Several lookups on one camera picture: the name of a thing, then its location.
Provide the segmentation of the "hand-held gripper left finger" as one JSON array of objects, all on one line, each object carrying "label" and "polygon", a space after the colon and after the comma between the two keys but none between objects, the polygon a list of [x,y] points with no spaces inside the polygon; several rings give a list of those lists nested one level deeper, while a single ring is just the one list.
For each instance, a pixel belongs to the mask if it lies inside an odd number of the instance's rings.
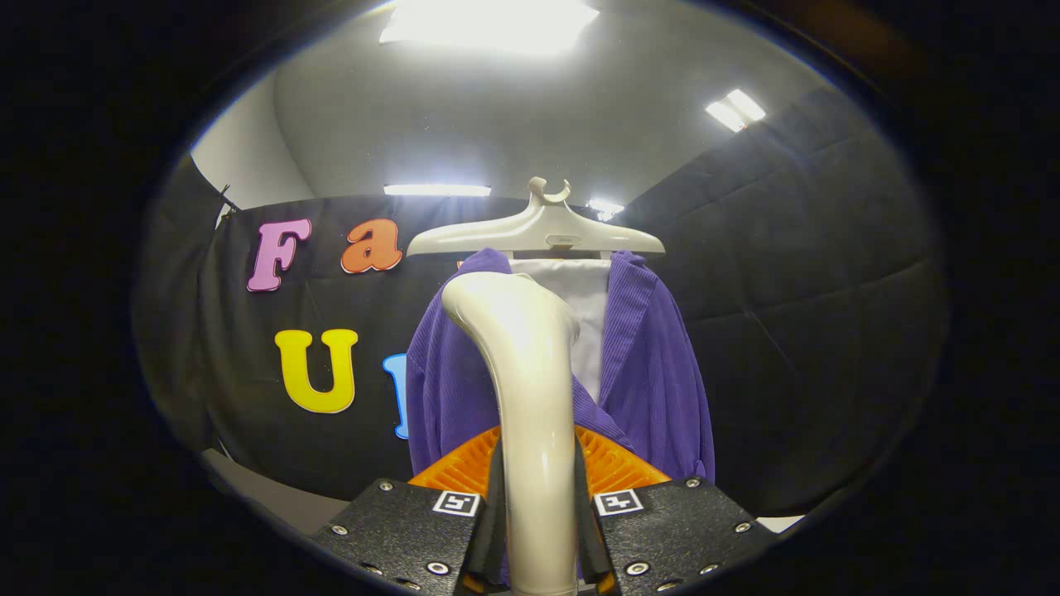
[{"label": "hand-held gripper left finger", "polygon": [[402,594],[504,592],[500,430],[485,430],[409,480],[381,478],[314,533],[315,551]]}]

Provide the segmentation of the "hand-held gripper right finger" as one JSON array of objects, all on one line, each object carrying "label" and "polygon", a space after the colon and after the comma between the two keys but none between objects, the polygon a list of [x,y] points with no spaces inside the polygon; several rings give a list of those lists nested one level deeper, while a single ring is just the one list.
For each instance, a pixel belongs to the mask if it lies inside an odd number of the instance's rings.
[{"label": "hand-held gripper right finger", "polygon": [[779,534],[699,475],[669,478],[576,427],[579,569],[598,595],[670,595],[772,550]]}]

